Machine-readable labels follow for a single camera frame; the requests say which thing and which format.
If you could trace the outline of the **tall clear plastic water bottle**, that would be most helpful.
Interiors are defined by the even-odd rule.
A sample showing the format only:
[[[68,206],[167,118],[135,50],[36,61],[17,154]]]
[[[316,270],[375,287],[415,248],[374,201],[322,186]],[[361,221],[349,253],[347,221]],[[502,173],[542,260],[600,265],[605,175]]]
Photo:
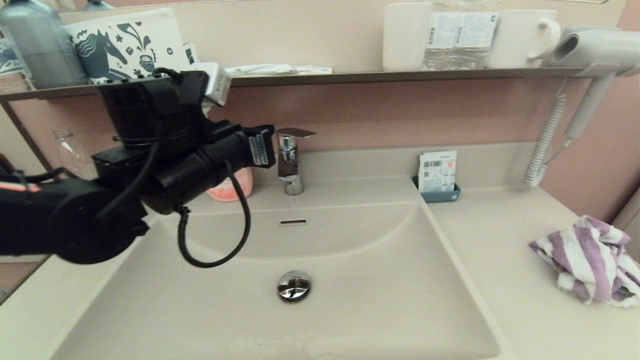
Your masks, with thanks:
[[[78,178],[94,180],[98,171],[86,148],[69,128],[54,130],[58,160]]]

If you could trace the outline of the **chrome drain stopper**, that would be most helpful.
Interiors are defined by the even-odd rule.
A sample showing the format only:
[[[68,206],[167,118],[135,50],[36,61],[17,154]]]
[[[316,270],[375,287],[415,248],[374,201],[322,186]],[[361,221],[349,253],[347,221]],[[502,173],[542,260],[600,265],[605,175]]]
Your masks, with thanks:
[[[304,300],[311,293],[312,284],[312,278],[307,272],[295,269],[279,278],[277,292],[284,303],[293,304]]]

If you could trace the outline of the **small blue tray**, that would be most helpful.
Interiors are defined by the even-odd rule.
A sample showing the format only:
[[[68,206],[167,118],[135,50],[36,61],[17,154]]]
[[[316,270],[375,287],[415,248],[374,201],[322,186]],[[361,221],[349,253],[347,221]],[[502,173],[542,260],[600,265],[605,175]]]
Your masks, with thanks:
[[[455,181],[443,182],[445,178],[439,170],[425,170],[414,175],[411,179],[426,203],[453,202],[462,193]]]

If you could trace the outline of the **purple white striped towel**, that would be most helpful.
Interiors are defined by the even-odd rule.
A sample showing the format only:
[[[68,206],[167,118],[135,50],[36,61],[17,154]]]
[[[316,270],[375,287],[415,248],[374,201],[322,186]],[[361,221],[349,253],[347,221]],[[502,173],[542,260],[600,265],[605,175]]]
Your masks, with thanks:
[[[558,289],[584,305],[640,306],[640,263],[627,251],[631,237],[590,215],[528,246],[557,272]]]

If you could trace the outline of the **blue patterned pouch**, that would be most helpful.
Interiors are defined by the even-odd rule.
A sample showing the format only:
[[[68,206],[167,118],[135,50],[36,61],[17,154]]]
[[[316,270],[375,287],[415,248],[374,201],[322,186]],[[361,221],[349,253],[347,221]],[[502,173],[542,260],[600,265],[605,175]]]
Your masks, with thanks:
[[[14,48],[6,38],[0,38],[0,76],[12,75],[23,70]]]

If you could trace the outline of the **beige wash basin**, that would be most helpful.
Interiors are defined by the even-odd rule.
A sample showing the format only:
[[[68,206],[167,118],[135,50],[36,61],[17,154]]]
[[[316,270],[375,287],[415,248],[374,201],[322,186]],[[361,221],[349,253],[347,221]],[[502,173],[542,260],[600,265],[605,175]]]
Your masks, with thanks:
[[[154,225],[53,360],[477,360],[499,354],[417,203],[254,210],[224,265],[189,265]],[[311,292],[285,303],[290,271]]]

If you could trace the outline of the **white printed sachets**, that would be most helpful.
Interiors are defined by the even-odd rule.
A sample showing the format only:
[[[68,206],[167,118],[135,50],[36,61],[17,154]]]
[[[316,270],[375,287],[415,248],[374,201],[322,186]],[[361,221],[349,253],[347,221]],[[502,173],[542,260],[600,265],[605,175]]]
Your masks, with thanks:
[[[455,189],[456,150],[423,152],[419,155],[418,190],[421,193],[450,192]]]

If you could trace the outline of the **white horse print pouch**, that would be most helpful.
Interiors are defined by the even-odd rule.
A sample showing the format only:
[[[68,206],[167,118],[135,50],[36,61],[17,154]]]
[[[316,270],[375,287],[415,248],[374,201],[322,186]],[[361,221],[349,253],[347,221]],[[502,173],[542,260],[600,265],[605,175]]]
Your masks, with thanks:
[[[178,21],[168,7],[71,23],[66,30],[93,84],[191,66]]]

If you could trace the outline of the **brown wall shelf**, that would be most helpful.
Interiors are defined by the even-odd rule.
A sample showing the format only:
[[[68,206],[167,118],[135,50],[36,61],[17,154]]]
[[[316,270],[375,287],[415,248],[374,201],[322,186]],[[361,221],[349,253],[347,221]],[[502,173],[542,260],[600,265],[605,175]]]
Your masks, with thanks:
[[[283,87],[298,85],[377,84],[396,82],[476,80],[476,79],[535,79],[577,77],[583,68],[539,67],[497,68],[451,71],[402,71],[333,73],[300,76],[241,77],[231,80],[233,88]],[[25,100],[54,100],[57,98],[98,95],[96,85],[72,86],[68,88],[35,89],[0,95],[0,104]]]

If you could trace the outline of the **chrome faucet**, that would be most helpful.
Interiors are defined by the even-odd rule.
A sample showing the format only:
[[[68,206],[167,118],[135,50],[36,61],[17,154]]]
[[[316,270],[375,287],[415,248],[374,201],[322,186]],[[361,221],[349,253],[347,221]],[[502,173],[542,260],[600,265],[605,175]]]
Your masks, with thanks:
[[[278,177],[283,183],[284,191],[290,196],[304,192],[304,183],[298,155],[298,140],[308,139],[315,132],[294,127],[276,131],[278,137]]]

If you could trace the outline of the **flat white plastic packet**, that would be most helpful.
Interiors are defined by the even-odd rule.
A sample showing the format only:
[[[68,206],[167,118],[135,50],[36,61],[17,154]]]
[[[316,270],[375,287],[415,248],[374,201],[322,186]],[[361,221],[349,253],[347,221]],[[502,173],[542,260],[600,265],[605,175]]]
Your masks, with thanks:
[[[233,78],[333,75],[331,67],[313,64],[245,64],[224,68]]]

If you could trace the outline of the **white hair dryer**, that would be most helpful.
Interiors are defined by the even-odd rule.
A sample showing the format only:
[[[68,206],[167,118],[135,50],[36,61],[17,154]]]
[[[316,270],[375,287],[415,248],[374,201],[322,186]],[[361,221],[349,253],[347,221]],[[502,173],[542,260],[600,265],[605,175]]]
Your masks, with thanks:
[[[594,116],[614,79],[640,75],[640,32],[605,27],[574,27],[551,51],[554,68],[580,68],[576,76],[589,78],[564,134],[578,139]]]

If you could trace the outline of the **clear bottle with white label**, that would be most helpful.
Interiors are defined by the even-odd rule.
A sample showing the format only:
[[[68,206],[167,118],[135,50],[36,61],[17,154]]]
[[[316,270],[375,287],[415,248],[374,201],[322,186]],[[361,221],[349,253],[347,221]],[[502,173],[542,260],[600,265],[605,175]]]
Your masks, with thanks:
[[[457,69],[482,69],[489,59],[503,0],[460,0],[453,60]]]
[[[444,71],[449,68],[455,47],[461,13],[458,0],[430,0],[429,32],[423,56],[423,69]]]

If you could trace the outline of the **white handleless cup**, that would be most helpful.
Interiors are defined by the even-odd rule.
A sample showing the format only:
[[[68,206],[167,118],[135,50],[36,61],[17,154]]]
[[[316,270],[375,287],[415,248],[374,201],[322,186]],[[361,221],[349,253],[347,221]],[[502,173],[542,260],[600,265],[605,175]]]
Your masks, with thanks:
[[[382,34],[385,72],[423,70],[432,9],[433,4],[427,1],[386,5]]]

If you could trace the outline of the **pink soap pump bottle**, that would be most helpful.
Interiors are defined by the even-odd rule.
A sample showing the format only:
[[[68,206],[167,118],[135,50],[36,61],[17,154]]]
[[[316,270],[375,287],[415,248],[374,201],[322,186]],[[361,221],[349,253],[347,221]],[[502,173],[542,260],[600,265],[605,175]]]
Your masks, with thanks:
[[[244,196],[246,198],[251,196],[254,187],[252,169],[250,167],[243,168],[234,173],[234,176],[240,185],[240,189]],[[234,187],[233,180],[228,177],[221,184],[208,189],[206,194],[220,203],[238,202],[240,200],[238,191]]]

